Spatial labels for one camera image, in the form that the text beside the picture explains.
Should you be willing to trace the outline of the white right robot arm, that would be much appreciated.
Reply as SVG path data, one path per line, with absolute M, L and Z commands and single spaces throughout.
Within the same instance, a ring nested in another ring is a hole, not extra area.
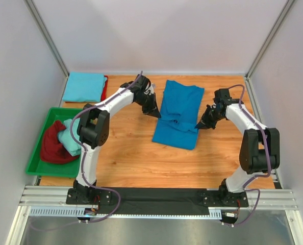
M 239 167 L 223 179 L 218 190 L 203 192 L 204 204 L 236 207 L 248 205 L 247 186 L 257 178 L 268 178 L 280 165 L 280 133 L 259 122 L 246 108 L 242 98 L 234 99 L 228 88 L 214 92 L 213 104 L 207 105 L 198 130 L 214 129 L 218 121 L 231 121 L 242 134 Z

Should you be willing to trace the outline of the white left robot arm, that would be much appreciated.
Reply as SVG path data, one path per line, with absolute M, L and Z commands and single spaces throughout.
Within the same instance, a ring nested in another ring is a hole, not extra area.
M 110 120 L 132 103 L 140 105 L 144 115 L 161 118 L 154 88 L 147 77 L 138 74 L 134 81 L 122 84 L 105 101 L 86 104 L 74 117 L 79 120 L 79 138 L 75 141 L 81 146 L 81 158 L 79 173 L 67 194 L 67 204 L 97 204 L 100 193 L 106 191 L 106 188 L 96 186 L 96 169 L 99 153 L 109 137 Z

